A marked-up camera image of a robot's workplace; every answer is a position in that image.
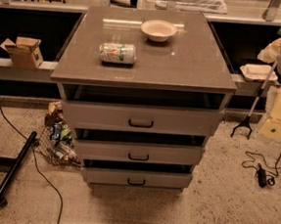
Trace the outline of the brown cardboard box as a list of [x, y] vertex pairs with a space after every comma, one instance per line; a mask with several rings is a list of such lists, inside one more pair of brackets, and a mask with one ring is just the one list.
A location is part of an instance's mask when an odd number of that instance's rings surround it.
[[38, 69], [43, 63], [40, 43], [40, 39], [18, 36], [15, 42], [7, 38], [0, 47], [9, 54], [14, 67]]

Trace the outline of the white paper bowl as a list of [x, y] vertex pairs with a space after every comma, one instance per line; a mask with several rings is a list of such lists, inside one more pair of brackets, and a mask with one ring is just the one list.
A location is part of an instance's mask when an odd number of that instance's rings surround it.
[[149, 40], [156, 43], [165, 42], [177, 33], [177, 27], [167, 21], [150, 20], [141, 24], [141, 30]]

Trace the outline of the grey drawer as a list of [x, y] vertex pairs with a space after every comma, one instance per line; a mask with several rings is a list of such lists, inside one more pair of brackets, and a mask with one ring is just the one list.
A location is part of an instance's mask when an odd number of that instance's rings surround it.
[[222, 112], [186, 108], [62, 101], [66, 123], [72, 128], [210, 136]]
[[137, 187], [170, 189], [187, 188], [191, 174], [150, 172], [138, 170], [115, 170], [105, 168], [82, 168], [82, 178], [87, 183], [104, 185], [126, 185]]
[[150, 162], [160, 164], [198, 165], [204, 150], [201, 147], [117, 143], [76, 140], [76, 154], [82, 159], [104, 161]]

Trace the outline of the grabber reacher stick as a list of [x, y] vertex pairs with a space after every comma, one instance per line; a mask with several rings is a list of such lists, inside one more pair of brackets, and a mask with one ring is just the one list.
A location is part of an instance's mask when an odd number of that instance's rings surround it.
[[247, 128], [249, 130], [247, 138], [250, 138], [252, 133], [250, 118], [252, 117], [255, 106], [258, 104], [259, 97], [262, 95], [265, 87], [272, 79], [272, 73], [274, 73], [276, 67], [278, 66], [278, 63], [281, 62], [281, 36], [269, 43], [264, 49], [260, 50], [258, 53], [258, 59], [262, 61], [264, 65], [271, 66], [271, 72], [258, 88], [258, 92], [255, 95], [253, 105], [250, 107], [248, 115], [242, 122], [240, 122], [236, 127], [233, 128], [231, 136], [234, 136], [236, 129], [241, 127]]

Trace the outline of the white foam takeout container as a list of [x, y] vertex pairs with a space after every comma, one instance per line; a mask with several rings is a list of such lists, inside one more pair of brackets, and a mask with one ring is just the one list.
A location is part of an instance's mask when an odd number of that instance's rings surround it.
[[240, 66], [244, 79], [253, 82], [263, 82], [271, 72], [271, 66], [246, 64]]

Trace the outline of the clear plastic tray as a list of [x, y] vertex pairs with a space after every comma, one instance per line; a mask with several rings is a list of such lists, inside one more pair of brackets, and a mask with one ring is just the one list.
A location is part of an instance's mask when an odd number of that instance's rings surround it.
[[[156, 9], [165, 10], [169, 1], [156, 0]], [[228, 14], [227, 5], [223, 0], [176, 0], [174, 8], [178, 12]]]

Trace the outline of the grey bottom drawer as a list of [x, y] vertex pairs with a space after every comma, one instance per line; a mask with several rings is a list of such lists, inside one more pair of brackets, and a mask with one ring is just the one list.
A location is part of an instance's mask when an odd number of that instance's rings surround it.
[[170, 189], [187, 188], [191, 174], [150, 172], [138, 170], [115, 170], [105, 168], [82, 168], [82, 178], [87, 183], [104, 185], [126, 185], [137, 187]]

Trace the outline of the grey top drawer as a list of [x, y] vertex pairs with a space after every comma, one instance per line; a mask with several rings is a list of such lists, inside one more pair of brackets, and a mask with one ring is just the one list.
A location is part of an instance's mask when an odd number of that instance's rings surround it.
[[186, 108], [62, 101], [66, 123], [72, 128], [210, 136], [222, 112]]

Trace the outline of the green white soda can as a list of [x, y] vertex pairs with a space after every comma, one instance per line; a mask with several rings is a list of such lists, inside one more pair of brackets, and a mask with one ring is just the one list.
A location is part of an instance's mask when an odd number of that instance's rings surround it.
[[109, 64], [134, 65], [136, 62], [135, 45], [121, 43], [102, 43], [99, 46], [100, 60]]

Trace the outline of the black metal leg bar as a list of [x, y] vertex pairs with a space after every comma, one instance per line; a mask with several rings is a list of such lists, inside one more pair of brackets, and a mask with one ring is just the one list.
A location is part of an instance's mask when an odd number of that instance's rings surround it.
[[28, 150], [30, 146], [33, 144], [33, 142], [36, 141], [36, 135], [37, 133], [35, 131], [32, 131], [25, 141], [25, 144], [23, 145], [22, 150], [19, 152], [18, 157], [15, 158], [15, 162], [11, 165], [9, 172], [6, 173], [4, 179], [2, 180], [2, 183], [0, 184], [0, 206], [6, 205], [8, 202], [5, 199], [5, 194], [9, 188], [9, 185], [12, 184], [12, 181], [15, 178], [15, 175], [18, 173], [20, 169], [20, 164], [23, 163], [24, 157], [28, 153]]

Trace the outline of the grey drawer cabinet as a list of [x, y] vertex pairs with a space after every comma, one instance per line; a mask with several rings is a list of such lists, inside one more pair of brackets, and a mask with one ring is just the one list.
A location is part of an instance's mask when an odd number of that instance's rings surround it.
[[[146, 21], [167, 21], [177, 33], [156, 43], [141, 30]], [[102, 43], [135, 45], [134, 65], [100, 60]], [[236, 87], [201, 14], [91, 7], [51, 74], [62, 101], [185, 108], [222, 112]], [[74, 141], [106, 141], [201, 147], [210, 136], [72, 128]], [[195, 164], [82, 159], [80, 168], [191, 174]]]

